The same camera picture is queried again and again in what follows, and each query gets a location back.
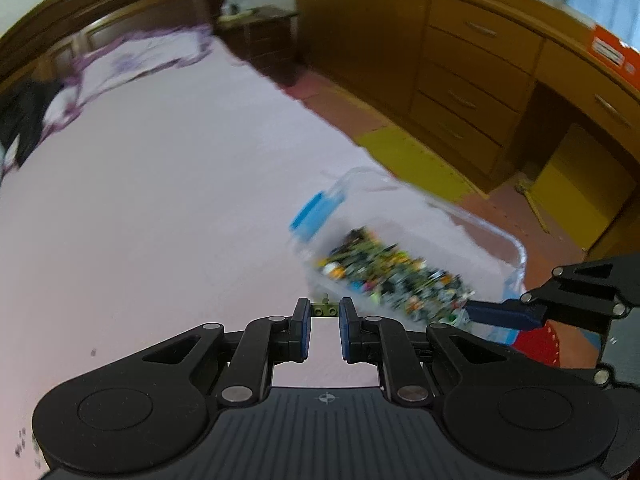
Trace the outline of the small olive toy brick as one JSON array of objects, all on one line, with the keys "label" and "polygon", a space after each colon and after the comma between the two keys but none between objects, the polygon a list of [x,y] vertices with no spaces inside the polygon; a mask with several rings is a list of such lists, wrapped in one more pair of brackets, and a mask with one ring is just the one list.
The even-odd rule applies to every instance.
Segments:
[{"label": "small olive toy brick", "polygon": [[311,303],[311,315],[314,318],[334,318],[338,315],[340,306],[328,296]]}]

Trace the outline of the clear plastic storage bin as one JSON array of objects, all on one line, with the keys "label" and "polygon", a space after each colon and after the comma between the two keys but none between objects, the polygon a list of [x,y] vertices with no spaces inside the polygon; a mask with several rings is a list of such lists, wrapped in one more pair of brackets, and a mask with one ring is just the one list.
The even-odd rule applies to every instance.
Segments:
[{"label": "clear plastic storage bin", "polygon": [[[362,226],[383,243],[460,275],[474,290],[468,301],[500,302],[518,298],[524,290],[526,250],[513,235],[381,171],[357,168],[316,194],[290,224],[312,300],[350,297],[360,315],[387,316],[408,330],[425,330],[427,324],[385,311],[317,270],[318,260]],[[518,338],[517,330],[471,319],[458,328],[499,344],[514,344]]]}]

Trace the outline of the pile of toy bricks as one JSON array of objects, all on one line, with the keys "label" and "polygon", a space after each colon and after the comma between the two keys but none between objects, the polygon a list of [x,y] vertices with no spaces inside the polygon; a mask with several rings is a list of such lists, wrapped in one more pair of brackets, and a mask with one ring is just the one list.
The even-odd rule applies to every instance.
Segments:
[{"label": "pile of toy bricks", "polygon": [[383,243],[364,226],[349,231],[341,244],[317,261],[316,268],[408,321],[457,327],[470,322],[464,306],[474,290],[460,275],[431,266],[396,244]]}]

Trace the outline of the pink bed sheet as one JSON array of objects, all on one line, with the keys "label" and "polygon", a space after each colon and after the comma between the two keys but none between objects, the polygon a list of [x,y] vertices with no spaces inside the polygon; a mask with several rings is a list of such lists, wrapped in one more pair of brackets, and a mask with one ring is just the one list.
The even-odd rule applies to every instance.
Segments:
[{"label": "pink bed sheet", "polygon": [[1,185],[1,474],[43,464],[52,387],[206,322],[289,314],[351,229],[462,276],[522,286],[523,246],[402,184],[222,44],[98,96]]}]

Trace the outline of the brown wooden dresser desk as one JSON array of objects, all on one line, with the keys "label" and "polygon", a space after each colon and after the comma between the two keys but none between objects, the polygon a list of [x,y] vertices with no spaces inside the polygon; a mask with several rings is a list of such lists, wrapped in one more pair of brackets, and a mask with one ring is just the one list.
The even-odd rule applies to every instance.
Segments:
[{"label": "brown wooden dresser desk", "polygon": [[548,167],[564,230],[605,227],[589,258],[639,247],[639,92],[541,0],[296,0],[304,60],[484,191]]}]

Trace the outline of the orange cardboard box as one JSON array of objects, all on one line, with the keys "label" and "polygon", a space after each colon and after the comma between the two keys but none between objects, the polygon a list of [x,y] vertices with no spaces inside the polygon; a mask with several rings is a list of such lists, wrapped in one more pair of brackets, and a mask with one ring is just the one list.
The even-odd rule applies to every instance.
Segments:
[{"label": "orange cardboard box", "polygon": [[629,44],[597,25],[591,35],[588,51],[605,66],[639,88],[640,53]]}]

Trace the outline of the dark wooden nightstand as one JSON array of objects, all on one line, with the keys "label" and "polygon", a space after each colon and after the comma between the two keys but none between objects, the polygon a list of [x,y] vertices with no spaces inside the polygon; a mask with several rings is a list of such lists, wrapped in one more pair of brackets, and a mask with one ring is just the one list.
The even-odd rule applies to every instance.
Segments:
[{"label": "dark wooden nightstand", "polygon": [[241,61],[283,87],[297,80],[295,11],[258,6],[244,13],[221,16],[216,34]]}]

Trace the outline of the purple floral pillow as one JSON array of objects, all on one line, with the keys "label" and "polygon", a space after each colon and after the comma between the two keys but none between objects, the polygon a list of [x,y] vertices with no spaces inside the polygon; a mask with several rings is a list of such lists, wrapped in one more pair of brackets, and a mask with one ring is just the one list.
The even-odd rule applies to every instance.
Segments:
[{"label": "purple floral pillow", "polygon": [[103,93],[137,78],[193,65],[212,53],[208,25],[127,32],[105,47],[74,58],[72,74],[44,113],[42,135],[66,128],[84,107]]}]

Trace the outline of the black garment on bed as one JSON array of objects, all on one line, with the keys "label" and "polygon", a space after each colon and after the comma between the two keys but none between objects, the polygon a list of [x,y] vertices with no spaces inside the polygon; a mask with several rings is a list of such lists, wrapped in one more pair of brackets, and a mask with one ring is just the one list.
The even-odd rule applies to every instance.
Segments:
[{"label": "black garment on bed", "polygon": [[60,80],[26,80],[1,98],[1,145],[6,151],[18,140],[15,161],[21,167],[40,142],[43,117],[63,89]]}]

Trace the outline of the dark wooden headboard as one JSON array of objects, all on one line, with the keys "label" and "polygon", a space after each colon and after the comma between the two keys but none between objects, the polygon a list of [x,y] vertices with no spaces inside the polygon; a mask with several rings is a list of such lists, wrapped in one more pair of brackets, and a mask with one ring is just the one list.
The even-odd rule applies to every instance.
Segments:
[{"label": "dark wooden headboard", "polygon": [[224,0],[44,0],[1,38],[1,89],[66,77],[76,55],[127,32],[215,24]]}]

